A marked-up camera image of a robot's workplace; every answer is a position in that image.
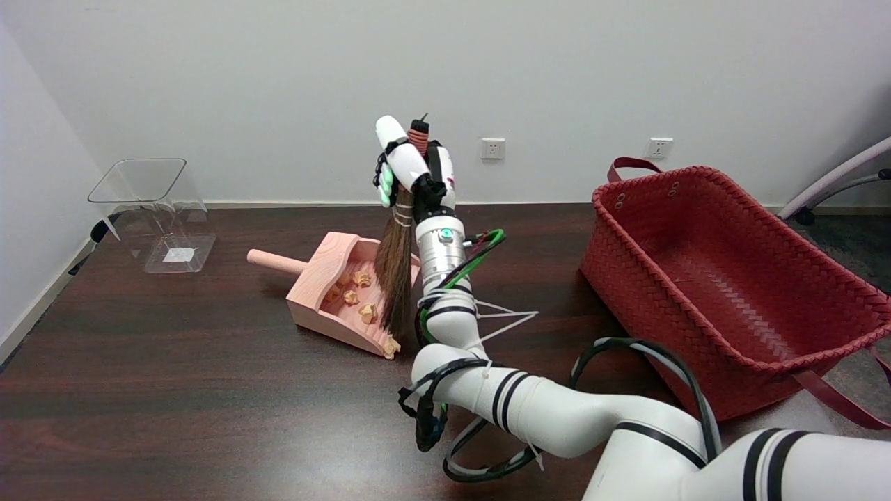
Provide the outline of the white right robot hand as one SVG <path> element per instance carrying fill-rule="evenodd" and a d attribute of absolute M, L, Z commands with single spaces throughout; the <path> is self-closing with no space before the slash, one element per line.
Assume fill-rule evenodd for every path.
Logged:
<path fill-rule="evenodd" d="M 399 224 L 454 214 L 454 165 L 448 149 L 430 139 L 427 116 L 414 118 L 408 128 L 383 116 L 375 132 L 382 152 L 372 183 Z"/>

